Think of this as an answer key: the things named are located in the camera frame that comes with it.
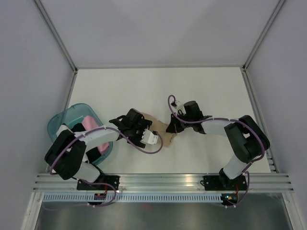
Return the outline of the beige t shirt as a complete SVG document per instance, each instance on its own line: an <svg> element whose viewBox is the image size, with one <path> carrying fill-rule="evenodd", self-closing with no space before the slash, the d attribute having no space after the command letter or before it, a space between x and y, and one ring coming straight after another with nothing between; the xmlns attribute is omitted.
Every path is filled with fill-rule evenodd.
<svg viewBox="0 0 307 230"><path fill-rule="evenodd" d="M174 140L174 138L177 136L177 134L167 133L166 129L168 128L168 125L156 119L154 116L146 114L146 113L142 113L142 115L144 116L146 120L152 121L150 130L156 131L160 134L160 136L162 137L163 146L169 147L172 141Z"/></svg>

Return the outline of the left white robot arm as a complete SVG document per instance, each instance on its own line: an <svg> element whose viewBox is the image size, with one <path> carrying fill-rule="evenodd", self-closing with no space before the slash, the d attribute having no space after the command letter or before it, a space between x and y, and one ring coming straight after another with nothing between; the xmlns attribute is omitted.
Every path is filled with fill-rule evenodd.
<svg viewBox="0 0 307 230"><path fill-rule="evenodd" d="M99 190L104 186L105 179L96 166L85 160L86 153L122 138L140 150L147 144L154 145L159 136L157 132L150 131L151 125L152 122L141 113L130 109L126 115L88 131L72 132L65 129L46 153L45 161L50 166L51 174L58 174L63 180L85 180L93 189Z"/></svg>

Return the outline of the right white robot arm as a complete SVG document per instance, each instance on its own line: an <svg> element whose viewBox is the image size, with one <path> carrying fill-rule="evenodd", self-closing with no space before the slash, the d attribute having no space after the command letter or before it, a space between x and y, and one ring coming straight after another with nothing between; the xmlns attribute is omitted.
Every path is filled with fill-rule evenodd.
<svg viewBox="0 0 307 230"><path fill-rule="evenodd" d="M186 128L208 135L228 138L233 157L219 172L219 184L230 189L236 184L236 178L246 173L255 162L264 158L271 143L254 119L244 115L238 119L204 116L196 101L180 104L173 95L167 100L171 112L171 121L167 133L180 133Z"/></svg>

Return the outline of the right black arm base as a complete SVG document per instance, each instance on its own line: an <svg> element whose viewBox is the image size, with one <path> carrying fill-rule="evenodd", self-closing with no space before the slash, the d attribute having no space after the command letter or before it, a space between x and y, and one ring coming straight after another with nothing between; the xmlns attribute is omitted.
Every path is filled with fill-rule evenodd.
<svg viewBox="0 0 307 230"><path fill-rule="evenodd" d="M245 191L248 188L246 177L241 173L235 179L229 179L221 169L218 175L205 175L200 184L205 191Z"/></svg>

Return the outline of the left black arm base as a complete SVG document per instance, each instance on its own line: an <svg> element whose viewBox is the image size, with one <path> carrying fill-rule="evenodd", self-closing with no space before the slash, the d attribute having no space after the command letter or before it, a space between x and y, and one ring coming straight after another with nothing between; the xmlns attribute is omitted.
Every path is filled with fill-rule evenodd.
<svg viewBox="0 0 307 230"><path fill-rule="evenodd" d="M119 187L120 176L102 174L94 182L85 182L84 180L78 180L78 191L117 191Z"/></svg>

